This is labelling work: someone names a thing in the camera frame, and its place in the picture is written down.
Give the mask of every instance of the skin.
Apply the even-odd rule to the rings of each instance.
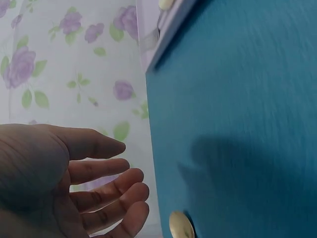
[[[133,238],[143,227],[149,188],[124,159],[125,145],[90,130],[0,125],[0,237]],[[85,158],[108,159],[81,161]],[[88,192],[70,185],[121,174]]]

